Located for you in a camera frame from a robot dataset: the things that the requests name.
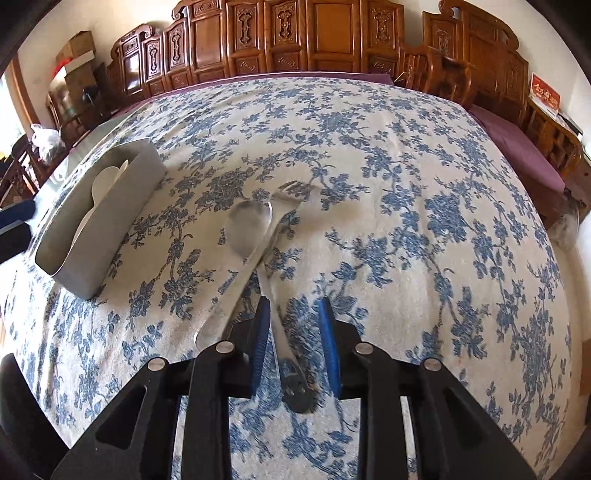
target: floral pattern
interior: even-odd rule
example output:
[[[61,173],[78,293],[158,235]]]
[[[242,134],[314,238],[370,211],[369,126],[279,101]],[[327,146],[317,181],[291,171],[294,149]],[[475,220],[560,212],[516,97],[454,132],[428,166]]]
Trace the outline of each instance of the floral pattern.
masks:
[[[267,272],[317,406],[306,415],[285,409],[270,342],[256,397],[230,401],[235,478],[283,478],[295,463],[306,478],[355,477],[359,404],[329,393],[317,328],[323,296],[393,357],[442,359],[546,476],[570,391],[566,299],[529,197],[461,107],[314,78],[155,99],[79,166],[35,241],[107,148],[142,137],[167,175],[95,298],[54,283],[35,266],[34,246],[0,268],[18,361],[68,444],[150,358],[194,356],[204,314],[242,266],[225,238],[229,209],[301,180],[310,193],[282,220]],[[239,320],[252,317],[258,297],[253,275]],[[175,475],[180,456],[177,443]]]

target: gray plastic container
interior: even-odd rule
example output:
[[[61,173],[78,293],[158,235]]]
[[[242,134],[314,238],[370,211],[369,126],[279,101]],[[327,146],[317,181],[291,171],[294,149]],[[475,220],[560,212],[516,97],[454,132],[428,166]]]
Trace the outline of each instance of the gray plastic container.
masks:
[[[97,205],[76,243],[72,239],[92,206],[92,183],[110,166],[129,167]],[[45,231],[35,263],[74,295],[90,299],[102,284],[125,234],[164,178],[166,167],[149,138],[108,150],[66,197]]]

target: wooden cabinet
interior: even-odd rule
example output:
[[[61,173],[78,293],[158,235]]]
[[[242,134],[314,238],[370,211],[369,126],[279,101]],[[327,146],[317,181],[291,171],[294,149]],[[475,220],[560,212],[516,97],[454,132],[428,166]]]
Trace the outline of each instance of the wooden cabinet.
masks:
[[[228,0],[226,22],[230,76],[265,73],[265,34],[262,0]]]
[[[361,71],[359,0],[306,0],[310,70]]]
[[[388,0],[181,0],[173,19],[115,43],[109,74],[125,103],[255,73],[402,71],[404,7]]]
[[[404,7],[391,2],[361,0],[361,12],[367,22],[363,29],[365,48],[361,71],[396,77],[402,70],[398,60],[404,38]]]
[[[308,70],[304,0],[268,0],[264,9],[267,69]]]

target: spoon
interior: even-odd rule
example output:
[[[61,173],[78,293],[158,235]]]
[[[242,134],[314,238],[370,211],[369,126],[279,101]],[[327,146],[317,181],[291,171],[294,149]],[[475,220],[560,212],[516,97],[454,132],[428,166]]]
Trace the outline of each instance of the spoon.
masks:
[[[107,195],[107,192],[111,189],[113,184],[117,181],[119,176],[127,169],[129,162],[125,160],[121,168],[119,167],[107,167],[104,168],[99,172],[96,176],[94,182],[92,183],[92,187],[90,188],[90,194],[92,195],[92,203],[93,207],[86,212],[86,215],[82,218],[82,221],[78,225],[76,229],[76,233],[74,233],[74,238],[72,239],[72,243],[70,245],[74,245],[80,233],[82,233],[82,229],[90,220],[90,217],[95,212],[96,206],[99,202]]]
[[[270,212],[271,208],[268,204],[254,200],[240,202],[232,208],[226,221],[225,234],[228,244],[238,255],[244,258],[250,257],[262,241],[269,224]],[[277,232],[274,232],[267,252],[273,248],[276,238]],[[256,276],[261,295],[267,297],[271,304],[271,332],[275,344],[283,401],[291,411],[304,413],[310,409],[314,398],[308,387],[306,376],[287,341],[285,330],[275,308],[263,260],[256,266]]]

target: cardboard box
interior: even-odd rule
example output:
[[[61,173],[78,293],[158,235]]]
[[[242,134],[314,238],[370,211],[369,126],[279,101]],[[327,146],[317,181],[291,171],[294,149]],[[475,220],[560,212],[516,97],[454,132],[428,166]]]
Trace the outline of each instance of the cardboard box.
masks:
[[[92,50],[92,53],[96,53],[92,32],[89,30],[78,32],[57,54],[56,64],[65,59],[75,59],[90,50]]]

